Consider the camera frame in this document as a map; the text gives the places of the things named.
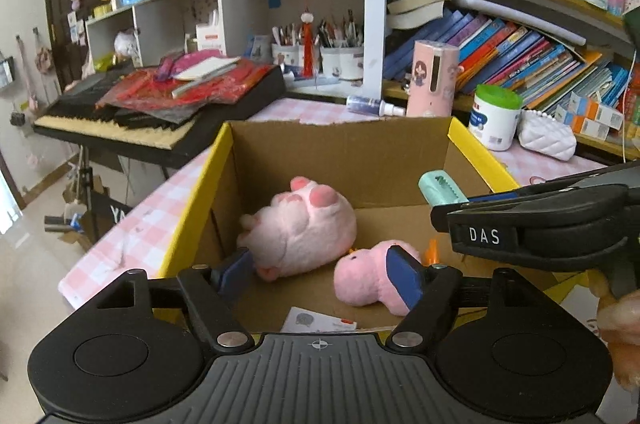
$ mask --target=gray ribbed panel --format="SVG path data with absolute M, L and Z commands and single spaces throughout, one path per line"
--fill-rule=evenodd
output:
M 313 342 L 324 341 L 321 350 Z M 450 396 L 418 357 L 374 336 L 269 335 L 217 359 L 202 384 L 135 424 L 498 424 Z M 582 416 L 567 424 L 600 424 Z M 68 424 L 56 417 L 42 424 Z

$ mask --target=floor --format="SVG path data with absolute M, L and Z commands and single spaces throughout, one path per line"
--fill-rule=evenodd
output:
M 124 201 L 124 175 L 92 167 L 111 188 L 111 196 Z M 43 229 L 46 214 L 62 214 L 65 184 L 62 179 L 48 188 L 0 236 L 0 373 L 8 377 L 7 382 L 0 379 L 2 422 L 35 424 L 42 417 L 27 377 L 27 360 L 36 343 L 71 313 L 57 287 L 83 251 Z

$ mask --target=gingham tablecloth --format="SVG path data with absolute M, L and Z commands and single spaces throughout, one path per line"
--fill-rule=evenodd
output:
M 376 120 L 350 113 L 343 105 L 297 99 L 280 99 L 251 118 L 252 121 L 299 120 L 305 124 L 331 124 Z M 142 268 L 149 277 L 158 274 L 166 249 L 198 181 L 210 149 L 156 189 L 113 227 L 69 274 L 58 290 L 73 308 L 82 306 L 125 270 Z M 521 185 L 598 169 L 602 166 L 574 157 L 564 163 L 522 149 L 517 142 L 494 155 Z

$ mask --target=silver screw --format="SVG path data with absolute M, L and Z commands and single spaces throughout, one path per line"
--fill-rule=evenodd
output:
M 422 344 L 422 336 L 415 332 L 398 332 L 394 334 L 391 340 L 400 348 L 415 348 Z
M 246 344 L 249 338 L 242 332 L 225 332 L 218 336 L 218 344 L 226 348 L 235 348 Z

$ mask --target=white quilted handbag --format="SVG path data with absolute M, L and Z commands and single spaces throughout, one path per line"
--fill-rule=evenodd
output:
M 567 161 L 575 153 L 575 135 L 553 117 L 540 111 L 523 111 L 518 125 L 520 145 L 528 150 Z

